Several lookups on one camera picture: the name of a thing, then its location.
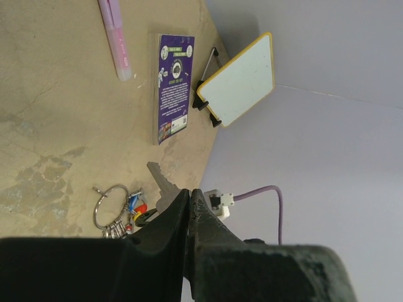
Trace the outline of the black white key tag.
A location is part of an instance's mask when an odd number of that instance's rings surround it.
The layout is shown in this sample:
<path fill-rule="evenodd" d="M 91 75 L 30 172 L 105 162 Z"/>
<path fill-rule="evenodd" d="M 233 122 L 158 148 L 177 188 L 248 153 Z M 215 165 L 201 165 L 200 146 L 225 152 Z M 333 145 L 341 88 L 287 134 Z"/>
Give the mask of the black white key tag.
<path fill-rule="evenodd" d="M 142 228 L 149 223 L 149 219 L 158 214 L 156 208 L 152 208 L 151 210 L 146 211 L 145 213 L 140 214 L 136 219 L 134 219 L 135 226 Z"/>

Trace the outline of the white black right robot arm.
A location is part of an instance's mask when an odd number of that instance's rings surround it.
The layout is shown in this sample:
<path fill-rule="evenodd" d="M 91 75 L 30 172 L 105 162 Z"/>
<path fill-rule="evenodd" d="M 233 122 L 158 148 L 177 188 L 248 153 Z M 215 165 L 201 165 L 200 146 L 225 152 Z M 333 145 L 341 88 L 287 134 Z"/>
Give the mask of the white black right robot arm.
<path fill-rule="evenodd" d="M 251 238 L 251 239 L 245 239 L 244 243 L 248 245 L 265 245 L 265 241 L 261 240 L 259 238 Z"/>

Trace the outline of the silver key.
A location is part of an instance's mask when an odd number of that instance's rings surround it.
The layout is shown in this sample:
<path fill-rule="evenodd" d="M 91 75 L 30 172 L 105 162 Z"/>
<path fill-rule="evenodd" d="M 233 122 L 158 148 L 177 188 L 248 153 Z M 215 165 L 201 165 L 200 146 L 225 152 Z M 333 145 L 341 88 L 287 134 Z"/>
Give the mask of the silver key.
<path fill-rule="evenodd" d="M 148 162 L 147 168 L 159 187 L 161 197 L 156 202 L 156 210 L 161 214 L 170 206 L 181 190 L 165 178 L 157 162 Z"/>

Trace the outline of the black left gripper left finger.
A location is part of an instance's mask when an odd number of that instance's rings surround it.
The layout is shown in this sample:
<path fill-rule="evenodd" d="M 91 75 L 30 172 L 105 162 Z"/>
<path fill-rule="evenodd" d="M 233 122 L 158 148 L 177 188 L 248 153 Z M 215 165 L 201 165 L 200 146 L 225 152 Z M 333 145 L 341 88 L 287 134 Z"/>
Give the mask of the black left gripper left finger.
<path fill-rule="evenodd" d="M 179 301 L 190 193 L 124 239 L 4 238 L 2 301 Z"/>

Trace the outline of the yellow key tag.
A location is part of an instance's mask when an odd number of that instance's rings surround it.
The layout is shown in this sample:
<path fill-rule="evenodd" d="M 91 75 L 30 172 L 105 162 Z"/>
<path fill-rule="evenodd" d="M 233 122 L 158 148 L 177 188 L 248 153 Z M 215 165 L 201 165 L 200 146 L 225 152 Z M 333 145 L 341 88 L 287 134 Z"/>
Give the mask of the yellow key tag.
<path fill-rule="evenodd" d="M 136 212 L 136 214 L 134 214 L 133 217 L 132 217 L 132 221 L 135 222 L 136 219 L 137 219 L 138 217 L 140 217 L 140 216 L 141 216 L 141 212 Z"/>

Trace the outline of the large metal keyring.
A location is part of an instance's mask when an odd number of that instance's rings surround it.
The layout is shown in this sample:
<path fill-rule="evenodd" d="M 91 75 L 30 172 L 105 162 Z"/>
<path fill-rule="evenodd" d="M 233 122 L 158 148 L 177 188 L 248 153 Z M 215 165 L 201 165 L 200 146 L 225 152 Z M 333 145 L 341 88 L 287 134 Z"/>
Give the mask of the large metal keyring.
<path fill-rule="evenodd" d="M 106 238 L 120 238 L 134 232 L 136 226 L 132 221 L 135 214 L 127 209 L 128 196 L 131 193 L 140 193 L 135 208 L 147 204 L 145 192 L 142 188 L 131 191 L 123 184 L 116 184 L 102 191 L 93 188 L 99 194 L 93 210 L 93 223 L 95 227 L 103 232 Z"/>

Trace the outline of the red key tag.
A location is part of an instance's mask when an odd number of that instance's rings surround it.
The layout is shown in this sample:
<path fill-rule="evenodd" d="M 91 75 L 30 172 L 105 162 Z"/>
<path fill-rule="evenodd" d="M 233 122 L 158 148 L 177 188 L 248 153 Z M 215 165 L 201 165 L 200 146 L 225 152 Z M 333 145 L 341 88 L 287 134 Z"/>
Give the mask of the red key tag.
<path fill-rule="evenodd" d="M 141 215 L 147 211 L 148 207 L 146 204 L 142 204 L 134 209 L 135 216 Z"/>

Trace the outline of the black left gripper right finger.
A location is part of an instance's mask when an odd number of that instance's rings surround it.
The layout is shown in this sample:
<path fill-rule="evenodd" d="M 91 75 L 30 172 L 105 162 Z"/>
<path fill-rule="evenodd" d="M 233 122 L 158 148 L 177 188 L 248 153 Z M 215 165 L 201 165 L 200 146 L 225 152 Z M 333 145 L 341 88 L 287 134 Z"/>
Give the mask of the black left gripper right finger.
<path fill-rule="evenodd" d="M 195 301 L 356 301 L 346 268 L 318 245 L 248 245 L 190 198 L 188 280 Z"/>

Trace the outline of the small blue key tag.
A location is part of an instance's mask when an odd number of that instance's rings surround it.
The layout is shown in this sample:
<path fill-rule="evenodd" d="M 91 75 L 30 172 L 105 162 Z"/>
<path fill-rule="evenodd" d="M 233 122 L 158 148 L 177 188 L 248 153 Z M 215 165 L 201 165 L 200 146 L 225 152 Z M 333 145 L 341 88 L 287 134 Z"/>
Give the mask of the small blue key tag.
<path fill-rule="evenodd" d="M 140 193 L 131 193 L 128 196 L 128 201 L 127 201 L 127 209 L 130 213 L 134 212 L 135 205 L 137 204 L 137 201 L 139 199 Z"/>

